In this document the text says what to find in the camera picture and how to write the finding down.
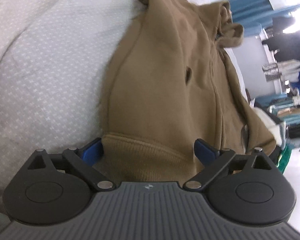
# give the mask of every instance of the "brown hoodie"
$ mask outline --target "brown hoodie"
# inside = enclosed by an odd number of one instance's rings
[[[229,3],[197,6],[187,0],[140,0],[135,18],[109,64],[101,117],[105,151],[97,169],[116,182],[179,181],[202,169],[193,145],[245,154],[275,140],[241,95],[223,47],[242,42]]]

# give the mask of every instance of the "white patterned sheet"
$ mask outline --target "white patterned sheet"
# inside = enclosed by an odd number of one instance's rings
[[[101,135],[103,74],[143,9],[137,0],[1,0],[1,212],[4,188],[35,149],[58,153]]]

